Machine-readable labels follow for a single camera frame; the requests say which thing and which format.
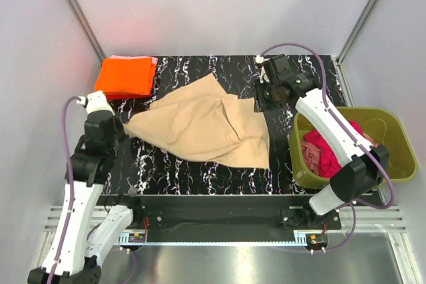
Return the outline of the beige t shirt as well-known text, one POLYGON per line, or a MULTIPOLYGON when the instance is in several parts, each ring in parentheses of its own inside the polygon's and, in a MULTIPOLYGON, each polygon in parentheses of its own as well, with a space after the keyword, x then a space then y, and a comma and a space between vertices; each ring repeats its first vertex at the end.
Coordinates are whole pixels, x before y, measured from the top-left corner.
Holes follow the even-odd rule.
POLYGON ((253 98, 228 94, 213 74, 182 86, 134 114, 126 133, 192 162, 269 167, 270 138, 253 98))

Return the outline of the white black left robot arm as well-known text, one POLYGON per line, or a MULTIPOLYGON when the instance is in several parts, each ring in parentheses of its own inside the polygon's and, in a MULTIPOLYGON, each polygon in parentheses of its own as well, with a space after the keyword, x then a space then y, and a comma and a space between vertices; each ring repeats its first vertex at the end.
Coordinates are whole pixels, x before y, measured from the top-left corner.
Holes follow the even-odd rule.
POLYGON ((30 270, 28 283, 99 283, 103 262, 121 233, 143 220, 139 198, 116 196, 101 224, 89 231, 118 145, 126 134, 103 92, 74 96, 67 102, 86 110, 84 133, 74 152, 65 148, 67 182, 57 230, 42 265, 30 270))

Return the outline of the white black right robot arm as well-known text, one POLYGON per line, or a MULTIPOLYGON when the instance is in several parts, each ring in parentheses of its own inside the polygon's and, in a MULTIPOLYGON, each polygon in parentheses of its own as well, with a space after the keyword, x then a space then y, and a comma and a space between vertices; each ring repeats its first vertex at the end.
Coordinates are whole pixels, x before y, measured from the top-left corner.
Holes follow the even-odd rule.
POLYGON ((308 72, 293 71, 285 55, 257 56, 255 64, 261 70, 252 83, 255 112, 293 106, 319 132, 341 166, 329 184, 310 198, 316 215, 350 203, 382 183, 389 151, 383 145, 374 146, 356 131, 329 100, 318 79, 308 72))

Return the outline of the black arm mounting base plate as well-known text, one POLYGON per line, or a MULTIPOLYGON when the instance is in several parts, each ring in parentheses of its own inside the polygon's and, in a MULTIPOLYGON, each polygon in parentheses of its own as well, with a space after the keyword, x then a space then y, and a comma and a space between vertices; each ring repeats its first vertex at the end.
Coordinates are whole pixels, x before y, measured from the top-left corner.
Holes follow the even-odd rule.
POLYGON ((139 196, 148 242, 177 245, 282 245, 294 232, 341 229, 337 212, 314 217, 309 196, 139 196))

